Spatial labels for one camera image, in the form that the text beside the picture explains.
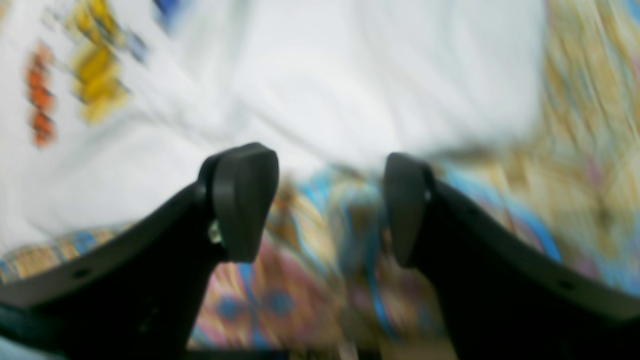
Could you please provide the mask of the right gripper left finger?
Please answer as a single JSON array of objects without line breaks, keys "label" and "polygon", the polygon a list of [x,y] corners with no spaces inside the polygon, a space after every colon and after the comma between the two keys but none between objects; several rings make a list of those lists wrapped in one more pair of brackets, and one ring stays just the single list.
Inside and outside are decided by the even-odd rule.
[{"label": "right gripper left finger", "polygon": [[218,264],[251,264],[279,184],[258,142],[205,160],[198,178],[106,244],[1,286],[1,335],[68,360],[178,360]]}]

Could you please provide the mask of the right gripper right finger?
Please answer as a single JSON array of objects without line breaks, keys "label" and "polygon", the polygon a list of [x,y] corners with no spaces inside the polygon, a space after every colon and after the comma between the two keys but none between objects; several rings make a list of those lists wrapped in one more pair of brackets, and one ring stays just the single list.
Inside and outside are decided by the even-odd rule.
[{"label": "right gripper right finger", "polygon": [[395,259],[434,286],[460,360],[637,360],[639,299],[526,246],[407,153],[387,158]]}]

